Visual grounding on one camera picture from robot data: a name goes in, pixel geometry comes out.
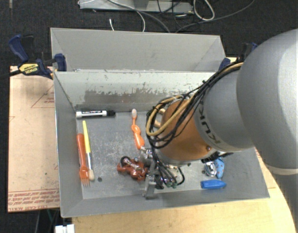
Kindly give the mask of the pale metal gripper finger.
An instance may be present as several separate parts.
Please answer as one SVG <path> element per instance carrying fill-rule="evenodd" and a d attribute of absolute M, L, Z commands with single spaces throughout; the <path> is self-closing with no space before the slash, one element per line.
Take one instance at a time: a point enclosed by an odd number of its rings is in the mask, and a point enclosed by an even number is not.
<path fill-rule="evenodd" d="M 141 147 L 140 149 L 140 159 L 141 160 L 152 160 L 153 154 L 151 148 Z"/>
<path fill-rule="evenodd" d="M 155 195 L 155 187 L 156 187 L 156 181 L 155 177 L 151 175 L 146 175 L 145 183 L 144 183 L 144 190 L 142 193 L 142 196 L 149 200 L 154 199 L 156 197 Z"/>

